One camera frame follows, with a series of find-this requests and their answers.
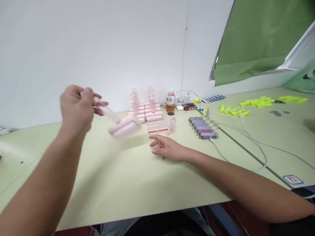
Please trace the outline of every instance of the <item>person's left hand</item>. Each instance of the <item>person's left hand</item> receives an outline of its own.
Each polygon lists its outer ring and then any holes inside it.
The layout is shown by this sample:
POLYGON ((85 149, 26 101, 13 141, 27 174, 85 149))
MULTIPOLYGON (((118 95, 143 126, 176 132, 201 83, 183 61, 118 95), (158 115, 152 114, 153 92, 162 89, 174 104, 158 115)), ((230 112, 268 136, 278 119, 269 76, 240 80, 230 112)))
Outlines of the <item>person's left hand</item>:
POLYGON ((93 107, 94 97, 102 98, 91 88, 70 85, 60 97, 62 124, 71 130, 87 132, 91 128, 94 114, 104 115, 93 107))

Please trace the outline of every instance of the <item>sticker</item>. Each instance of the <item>sticker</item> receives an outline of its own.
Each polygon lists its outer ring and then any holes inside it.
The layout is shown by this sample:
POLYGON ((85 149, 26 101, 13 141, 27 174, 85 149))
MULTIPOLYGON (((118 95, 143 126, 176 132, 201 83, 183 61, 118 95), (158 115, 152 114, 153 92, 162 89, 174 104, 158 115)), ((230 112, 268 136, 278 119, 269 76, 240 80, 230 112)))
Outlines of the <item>sticker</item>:
POLYGON ((302 180, 300 180, 298 177, 295 175, 285 175, 282 176, 289 184, 292 185, 298 185, 298 184, 304 184, 302 180))

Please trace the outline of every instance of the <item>pink lint roller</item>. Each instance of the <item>pink lint roller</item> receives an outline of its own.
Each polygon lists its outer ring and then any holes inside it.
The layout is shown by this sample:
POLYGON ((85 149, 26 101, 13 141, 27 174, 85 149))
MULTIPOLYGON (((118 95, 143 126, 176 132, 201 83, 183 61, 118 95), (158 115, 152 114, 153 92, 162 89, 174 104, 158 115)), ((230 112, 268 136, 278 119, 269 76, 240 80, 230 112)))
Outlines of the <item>pink lint roller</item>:
POLYGON ((109 133, 113 138, 120 139, 125 138, 128 135, 141 129, 141 121, 134 115, 128 115, 122 119, 113 112, 108 106, 97 97, 94 97, 93 106, 100 109, 104 114, 106 114, 114 123, 112 127, 109 128, 109 133))

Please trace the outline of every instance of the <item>green cloth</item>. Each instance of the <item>green cloth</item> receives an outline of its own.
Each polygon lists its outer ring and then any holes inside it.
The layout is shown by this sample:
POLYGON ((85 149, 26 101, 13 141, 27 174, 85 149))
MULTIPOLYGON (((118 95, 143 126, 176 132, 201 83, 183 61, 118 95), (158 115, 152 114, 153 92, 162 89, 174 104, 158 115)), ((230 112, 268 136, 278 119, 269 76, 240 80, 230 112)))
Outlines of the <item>green cloth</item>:
POLYGON ((216 86, 281 66, 315 20, 315 1, 235 0, 219 58, 216 86))
POLYGON ((315 94, 315 57, 299 71, 290 82, 283 86, 286 89, 315 94))

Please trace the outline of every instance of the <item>person's right hand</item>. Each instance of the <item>person's right hand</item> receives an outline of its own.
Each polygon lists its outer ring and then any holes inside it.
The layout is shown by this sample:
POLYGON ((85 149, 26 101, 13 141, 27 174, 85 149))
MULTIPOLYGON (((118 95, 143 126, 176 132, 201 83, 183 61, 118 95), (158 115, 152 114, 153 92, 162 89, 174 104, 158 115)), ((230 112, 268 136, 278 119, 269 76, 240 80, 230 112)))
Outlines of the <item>person's right hand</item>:
POLYGON ((152 135, 150 139, 155 139, 150 147, 157 145, 152 149, 154 155, 162 156, 163 158, 170 159, 172 161, 187 161, 189 158, 189 148, 184 147, 170 139, 161 135, 152 135))

